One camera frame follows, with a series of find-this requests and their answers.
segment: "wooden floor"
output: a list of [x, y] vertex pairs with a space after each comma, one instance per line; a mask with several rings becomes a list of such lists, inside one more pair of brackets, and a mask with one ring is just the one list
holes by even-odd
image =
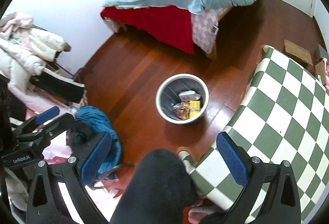
[[[206, 58], [198, 47], [196, 55], [188, 55], [130, 27], [99, 49], [83, 71], [82, 82], [89, 104], [106, 113], [121, 139], [122, 163], [138, 164], [153, 149], [175, 152], [179, 146], [200, 158], [238, 108], [261, 45], [282, 50], [284, 39], [311, 55], [322, 44], [314, 20], [280, 0], [233, 8], [219, 23], [217, 61]], [[160, 84], [178, 73], [200, 77], [210, 93], [205, 116], [188, 125], [166, 122], [155, 107]], [[133, 171], [120, 171], [120, 183], [111, 187], [124, 189]]]

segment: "red cloth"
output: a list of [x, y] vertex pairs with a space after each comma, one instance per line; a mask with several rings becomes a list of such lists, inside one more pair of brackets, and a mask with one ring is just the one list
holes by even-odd
[[106, 7], [101, 12], [101, 17], [136, 26], [161, 42], [186, 53], [194, 54], [191, 16], [188, 10], [179, 9], [176, 6], [141, 9]]

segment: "person's leg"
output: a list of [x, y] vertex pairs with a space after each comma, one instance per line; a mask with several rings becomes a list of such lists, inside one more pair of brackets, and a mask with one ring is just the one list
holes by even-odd
[[198, 200], [182, 161], [157, 149], [137, 166], [110, 224], [181, 224], [183, 210]]

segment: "yellow package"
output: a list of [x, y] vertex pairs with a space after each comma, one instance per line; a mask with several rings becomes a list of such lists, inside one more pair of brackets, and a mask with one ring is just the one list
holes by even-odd
[[190, 101], [190, 119], [197, 116], [200, 112], [200, 101]]

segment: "pink object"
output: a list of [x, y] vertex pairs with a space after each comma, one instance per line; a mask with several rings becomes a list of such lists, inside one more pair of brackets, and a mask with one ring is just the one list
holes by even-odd
[[328, 77], [328, 73], [329, 71], [327, 70], [327, 59], [323, 58], [322, 61], [324, 62], [324, 73], [326, 75], [326, 89], [329, 90], [329, 77]]

